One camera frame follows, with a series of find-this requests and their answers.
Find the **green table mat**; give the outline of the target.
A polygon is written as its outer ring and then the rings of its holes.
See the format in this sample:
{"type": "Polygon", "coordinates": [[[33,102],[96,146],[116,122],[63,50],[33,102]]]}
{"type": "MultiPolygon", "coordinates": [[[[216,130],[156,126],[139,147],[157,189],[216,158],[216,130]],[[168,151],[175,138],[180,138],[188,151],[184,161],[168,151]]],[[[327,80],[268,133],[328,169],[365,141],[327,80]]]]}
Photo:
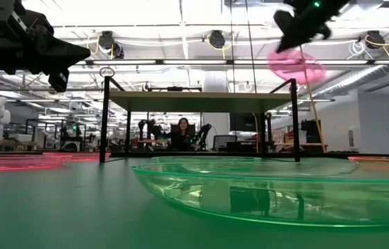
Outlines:
{"type": "Polygon", "coordinates": [[[146,191],[130,158],[0,171],[0,249],[389,249],[389,228],[226,219],[146,191]]]}

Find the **grey office chair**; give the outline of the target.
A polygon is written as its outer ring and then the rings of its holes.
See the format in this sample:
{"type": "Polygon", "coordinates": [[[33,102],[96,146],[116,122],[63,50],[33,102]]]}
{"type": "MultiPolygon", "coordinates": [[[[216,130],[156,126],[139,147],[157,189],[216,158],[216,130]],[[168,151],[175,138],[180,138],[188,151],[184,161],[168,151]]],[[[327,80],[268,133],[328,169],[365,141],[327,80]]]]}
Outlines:
{"type": "Polygon", "coordinates": [[[227,148],[228,142],[236,142],[237,136],[235,135],[216,135],[214,136],[212,150],[219,151],[227,148]]]}

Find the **black crossbar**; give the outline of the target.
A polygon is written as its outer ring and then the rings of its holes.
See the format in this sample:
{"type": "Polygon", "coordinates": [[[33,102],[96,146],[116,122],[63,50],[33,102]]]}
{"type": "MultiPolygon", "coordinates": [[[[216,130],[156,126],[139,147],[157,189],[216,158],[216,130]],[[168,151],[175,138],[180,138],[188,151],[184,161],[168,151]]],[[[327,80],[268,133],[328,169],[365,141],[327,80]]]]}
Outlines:
{"type": "Polygon", "coordinates": [[[168,87],[150,87],[148,92],[152,91],[167,91],[167,92],[183,92],[183,91],[198,91],[202,92],[202,87],[183,87],[183,86],[168,86],[168,87]]]}

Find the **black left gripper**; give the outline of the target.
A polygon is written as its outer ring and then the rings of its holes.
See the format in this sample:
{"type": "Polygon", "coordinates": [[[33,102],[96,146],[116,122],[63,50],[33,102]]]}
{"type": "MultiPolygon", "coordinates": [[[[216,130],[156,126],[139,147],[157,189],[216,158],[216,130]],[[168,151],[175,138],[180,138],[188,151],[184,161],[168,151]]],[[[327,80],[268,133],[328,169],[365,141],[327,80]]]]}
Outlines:
{"type": "Polygon", "coordinates": [[[89,56],[88,48],[55,38],[46,16],[25,9],[22,0],[0,0],[0,70],[43,73],[64,92],[68,68],[89,56]]]}

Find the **long ceiling light bar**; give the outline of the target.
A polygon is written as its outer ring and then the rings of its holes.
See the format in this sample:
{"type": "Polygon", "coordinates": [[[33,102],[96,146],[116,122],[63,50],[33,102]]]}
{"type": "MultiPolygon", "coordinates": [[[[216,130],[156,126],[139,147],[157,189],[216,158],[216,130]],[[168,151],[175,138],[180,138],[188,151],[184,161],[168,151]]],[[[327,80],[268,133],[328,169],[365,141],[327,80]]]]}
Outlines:
{"type": "Polygon", "coordinates": [[[108,65],[294,65],[310,64],[323,66],[389,66],[389,59],[128,59],[128,60],[84,60],[77,62],[79,66],[108,65]]]}

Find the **person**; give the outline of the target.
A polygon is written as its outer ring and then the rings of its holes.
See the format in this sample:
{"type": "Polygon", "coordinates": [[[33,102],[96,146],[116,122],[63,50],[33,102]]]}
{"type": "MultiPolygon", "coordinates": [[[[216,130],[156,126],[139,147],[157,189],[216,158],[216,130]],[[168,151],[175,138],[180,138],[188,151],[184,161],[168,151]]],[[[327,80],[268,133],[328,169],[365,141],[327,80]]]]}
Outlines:
{"type": "Polygon", "coordinates": [[[178,121],[178,128],[168,134],[169,149],[171,151],[194,151],[197,146],[191,142],[191,135],[189,134],[189,121],[186,118],[181,118],[178,121]]]}

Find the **black robot workstation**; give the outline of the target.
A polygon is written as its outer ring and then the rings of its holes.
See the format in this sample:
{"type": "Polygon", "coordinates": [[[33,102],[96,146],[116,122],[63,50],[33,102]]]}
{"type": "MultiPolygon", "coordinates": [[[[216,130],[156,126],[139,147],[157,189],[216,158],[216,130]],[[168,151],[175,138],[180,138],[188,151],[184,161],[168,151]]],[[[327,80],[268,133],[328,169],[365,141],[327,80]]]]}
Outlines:
{"type": "Polygon", "coordinates": [[[61,124],[59,150],[61,152],[84,152],[86,125],[79,122],[61,124]]]}

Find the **green translucent plastic plate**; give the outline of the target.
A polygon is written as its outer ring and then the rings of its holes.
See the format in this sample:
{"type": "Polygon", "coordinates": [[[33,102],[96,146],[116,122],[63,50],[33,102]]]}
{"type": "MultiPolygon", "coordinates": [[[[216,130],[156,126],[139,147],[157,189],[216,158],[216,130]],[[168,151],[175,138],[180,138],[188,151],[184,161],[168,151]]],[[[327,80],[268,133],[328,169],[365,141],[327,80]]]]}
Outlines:
{"type": "Polygon", "coordinates": [[[389,165],[150,163],[133,171],[152,194],[205,214],[279,225],[389,226],[389,165]]]}

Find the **pink translucent plastic plate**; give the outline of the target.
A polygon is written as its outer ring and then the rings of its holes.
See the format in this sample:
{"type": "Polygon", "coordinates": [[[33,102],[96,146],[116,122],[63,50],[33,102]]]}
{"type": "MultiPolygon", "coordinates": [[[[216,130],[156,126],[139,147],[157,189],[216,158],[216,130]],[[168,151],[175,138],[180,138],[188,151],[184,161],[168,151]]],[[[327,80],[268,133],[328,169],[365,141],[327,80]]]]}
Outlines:
{"type": "Polygon", "coordinates": [[[0,171],[25,169],[51,169],[68,161],[65,156],[0,155],[0,171]]]}
{"type": "Polygon", "coordinates": [[[295,79],[299,85],[321,83],[326,77],[326,70],[318,60],[295,49],[269,53],[267,68],[283,80],[295,79]]]}
{"type": "Polygon", "coordinates": [[[44,156],[65,156],[71,162],[99,162],[99,152],[44,152],[44,156]]]}

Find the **black monitor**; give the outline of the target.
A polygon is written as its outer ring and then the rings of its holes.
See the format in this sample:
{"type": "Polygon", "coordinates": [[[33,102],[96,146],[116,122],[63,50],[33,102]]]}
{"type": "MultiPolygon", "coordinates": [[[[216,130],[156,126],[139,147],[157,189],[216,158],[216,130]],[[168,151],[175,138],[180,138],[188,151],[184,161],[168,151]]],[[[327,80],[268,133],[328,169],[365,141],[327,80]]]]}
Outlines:
{"type": "Polygon", "coordinates": [[[230,113],[231,131],[256,131],[256,119],[252,113],[230,113]]]}

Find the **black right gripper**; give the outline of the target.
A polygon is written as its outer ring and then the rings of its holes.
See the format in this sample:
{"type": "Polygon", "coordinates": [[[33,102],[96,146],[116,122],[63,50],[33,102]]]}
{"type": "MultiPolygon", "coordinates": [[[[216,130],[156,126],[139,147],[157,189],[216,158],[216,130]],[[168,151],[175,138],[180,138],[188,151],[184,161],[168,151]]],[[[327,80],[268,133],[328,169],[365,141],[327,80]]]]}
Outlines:
{"type": "Polygon", "coordinates": [[[332,35],[326,24],[340,14],[340,9],[350,0],[283,0],[293,8],[293,13],[277,10],[274,21],[283,32],[277,53],[311,42],[316,35],[324,39],[332,35]]]}

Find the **wooden shelf with black legs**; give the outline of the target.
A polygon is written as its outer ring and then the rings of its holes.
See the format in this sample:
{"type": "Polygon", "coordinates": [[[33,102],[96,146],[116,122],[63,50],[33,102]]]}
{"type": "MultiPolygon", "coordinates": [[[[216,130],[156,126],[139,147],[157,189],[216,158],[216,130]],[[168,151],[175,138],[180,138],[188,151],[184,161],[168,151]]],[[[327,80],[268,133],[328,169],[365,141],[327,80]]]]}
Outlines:
{"type": "Polygon", "coordinates": [[[259,113],[287,102],[292,103],[293,124],[298,124],[296,80],[290,79],[281,84],[291,86],[291,93],[217,93],[217,92],[152,92],[152,91],[110,91],[115,83],[111,76],[104,78],[101,145],[99,161],[106,161],[108,128],[108,103],[114,102],[127,111],[127,128],[131,127],[133,112],[198,112],[198,113],[259,113]]]}

